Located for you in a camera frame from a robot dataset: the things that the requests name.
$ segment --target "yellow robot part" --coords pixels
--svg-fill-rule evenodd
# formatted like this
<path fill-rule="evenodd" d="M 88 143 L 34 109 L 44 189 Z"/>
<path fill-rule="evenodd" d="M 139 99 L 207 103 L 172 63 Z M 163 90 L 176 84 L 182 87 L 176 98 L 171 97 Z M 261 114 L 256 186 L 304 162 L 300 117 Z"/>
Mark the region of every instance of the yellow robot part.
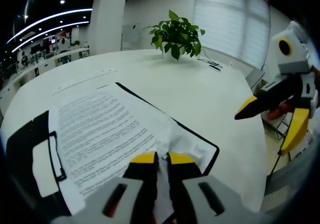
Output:
<path fill-rule="evenodd" d="M 171 164 L 186 164 L 186 163 L 194 163 L 194 160 L 185 154 L 180 154 L 176 152 L 169 152 Z"/>
<path fill-rule="evenodd" d="M 145 152 L 136 156 L 131 160 L 131 163 L 154 163 L 155 151 Z"/>
<path fill-rule="evenodd" d="M 303 140 L 308 128 L 309 109 L 296 108 L 294 111 L 288 134 L 280 149 L 280 155 L 285 155 L 294 149 Z"/>
<path fill-rule="evenodd" d="M 250 98 L 248 98 L 244 104 L 240 107 L 240 109 L 238 110 L 238 112 L 235 115 L 238 115 L 248 104 L 250 104 L 251 102 L 255 101 L 257 98 L 256 96 L 251 96 Z"/>

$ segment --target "round table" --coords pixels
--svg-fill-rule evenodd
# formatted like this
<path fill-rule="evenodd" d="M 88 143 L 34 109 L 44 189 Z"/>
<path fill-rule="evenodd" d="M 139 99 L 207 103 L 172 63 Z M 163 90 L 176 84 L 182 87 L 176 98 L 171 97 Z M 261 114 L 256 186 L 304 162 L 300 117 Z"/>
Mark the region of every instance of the round table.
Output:
<path fill-rule="evenodd" d="M 117 71 L 54 94 L 63 83 L 107 68 Z M 219 73 L 195 58 L 168 62 L 160 51 L 137 50 L 91 56 L 59 66 L 18 90 L 0 130 L 4 148 L 14 132 L 51 105 L 112 82 L 120 82 L 216 144 L 220 153 L 210 174 L 235 190 L 245 207 L 259 211 L 267 175 L 264 128 L 260 116 L 234 120 L 252 92 L 242 73 L 227 65 Z"/>

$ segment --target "clipboard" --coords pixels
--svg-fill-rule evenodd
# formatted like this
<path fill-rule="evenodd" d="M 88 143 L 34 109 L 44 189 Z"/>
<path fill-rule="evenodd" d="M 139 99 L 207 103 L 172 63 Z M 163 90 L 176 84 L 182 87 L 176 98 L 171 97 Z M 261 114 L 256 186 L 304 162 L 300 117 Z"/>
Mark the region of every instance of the clipboard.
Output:
<path fill-rule="evenodd" d="M 124 91 L 128 92 L 129 94 L 137 97 L 138 99 L 152 105 L 148 101 L 144 100 L 139 95 L 135 94 L 133 91 L 125 87 L 124 85 L 120 83 L 116 83 L 120 88 L 122 88 Z M 68 206 L 64 200 L 64 197 L 61 193 L 61 190 L 59 188 L 59 191 L 47 196 L 47 197 L 41 197 L 37 182 L 33 176 L 32 171 L 32 150 L 33 148 L 42 143 L 45 140 L 48 140 L 48 145 L 50 148 L 50 137 L 53 136 L 55 138 L 56 144 L 58 143 L 57 140 L 57 134 L 55 132 L 49 133 L 48 128 L 48 120 L 49 120 L 49 113 L 46 111 L 42 115 L 36 117 L 34 120 L 27 123 L 25 126 L 20 128 L 17 132 L 15 132 L 7 142 L 7 149 L 6 149 L 6 161 L 9 167 L 10 172 L 17 178 L 17 181 L 20 183 L 20 185 L 24 188 L 24 190 L 27 191 L 27 193 L 36 200 L 37 205 L 35 208 L 35 212 L 41 216 L 43 216 L 43 213 L 46 214 L 46 219 L 52 220 L 58 216 L 66 215 L 70 216 L 71 213 L 68 209 Z M 205 171 L 203 172 L 203 175 L 208 175 L 218 157 L 219 154 L 219 147 L 215 144 L 211 143 L 210 141 L 206 140 L 202 136 L 198 135 L 194 131 L 190 130 L 180 122 L 174 120 L 181 128 L 188 131 L 189 133 L 193 134 L 197 138 L 201 139 L 202 141 L 206 142 L 209 145 L 212 145 L 216 148 L 216 151 L 209 162 L 208 166 L 206 167 Z M 56 176 L 55 168 L 52 162 L 52 155 L 51 152 L 49 152 L 50 155 L 50 161 L 51 161 L 51 168 L 52 172 L 55 176 L 55 180 L 57 185 L 59 186 L 58 182 L 62 181 L 67 178 L 65 175 L 65 171 L 62 168 L 61 162 L 61 175 Z"/>

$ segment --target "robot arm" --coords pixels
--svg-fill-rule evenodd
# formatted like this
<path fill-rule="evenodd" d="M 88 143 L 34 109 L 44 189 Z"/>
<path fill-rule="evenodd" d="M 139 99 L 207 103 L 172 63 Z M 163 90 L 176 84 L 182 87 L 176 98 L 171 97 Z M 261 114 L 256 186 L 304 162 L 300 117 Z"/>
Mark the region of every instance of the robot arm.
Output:
<path fill-rule="evenodd" d="M 250 97 L 235 115 L 235 119 L 250 118 L 291 99 L 295 110 L 279 155 L 287 154 L 302 141 L 308 120 L 313 117 L 318 103 L 315 74 L 311 72 L 308 51 L 303 44 L 307 39 L 308 36 L 296 22 L 273 36 L 280 74 L 262 88 L 262 93 Z"/>

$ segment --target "white pillar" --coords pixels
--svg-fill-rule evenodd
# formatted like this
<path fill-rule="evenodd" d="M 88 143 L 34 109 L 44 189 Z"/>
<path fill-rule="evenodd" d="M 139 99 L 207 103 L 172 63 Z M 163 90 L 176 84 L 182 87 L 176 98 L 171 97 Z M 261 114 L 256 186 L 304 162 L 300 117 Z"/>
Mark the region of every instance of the white pillar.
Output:
<path fill-rule="evenodd" d="M 79 28 L 78 27 L 73 28 L 71 30 L 71 39 L 72 39 L 72 42 L 79 40 Z"/>
<path fill-rule="evenodd" d="M 90 55 L 121 50 L 126 0 L 93 0 L 88 40 Z"/>

